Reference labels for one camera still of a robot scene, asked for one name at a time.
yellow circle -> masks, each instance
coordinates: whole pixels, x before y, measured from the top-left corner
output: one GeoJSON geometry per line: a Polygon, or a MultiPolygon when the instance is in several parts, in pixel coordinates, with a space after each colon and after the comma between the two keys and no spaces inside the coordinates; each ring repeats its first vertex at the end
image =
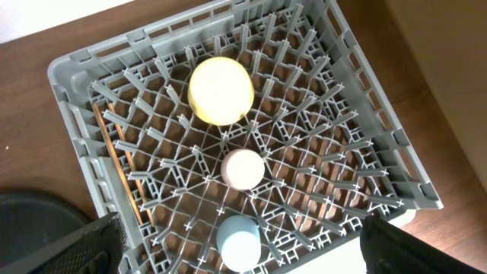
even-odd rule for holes
{"type": "Polygon", "coordinates": [[[252,107],[253,86],[245,68],[233,59],[205,60],[189,80],[188,101],[203,121],[226,126],[242,119],[252,107]]]}

wooden floor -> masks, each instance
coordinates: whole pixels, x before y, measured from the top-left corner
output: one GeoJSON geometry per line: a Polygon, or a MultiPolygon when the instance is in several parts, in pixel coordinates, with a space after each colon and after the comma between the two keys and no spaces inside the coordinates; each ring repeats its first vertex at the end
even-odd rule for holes
{"type": "MultiPolygon", "coordinates": [[[[95,218],[47,66],[201,2],[140,0],[0,45],[0,190],[45,190],[95,218]]],[[[487,197],[387,6],[375,0],[339,4],[445,206],[418,212],[404,229],[487,271],[487,197]]]]}

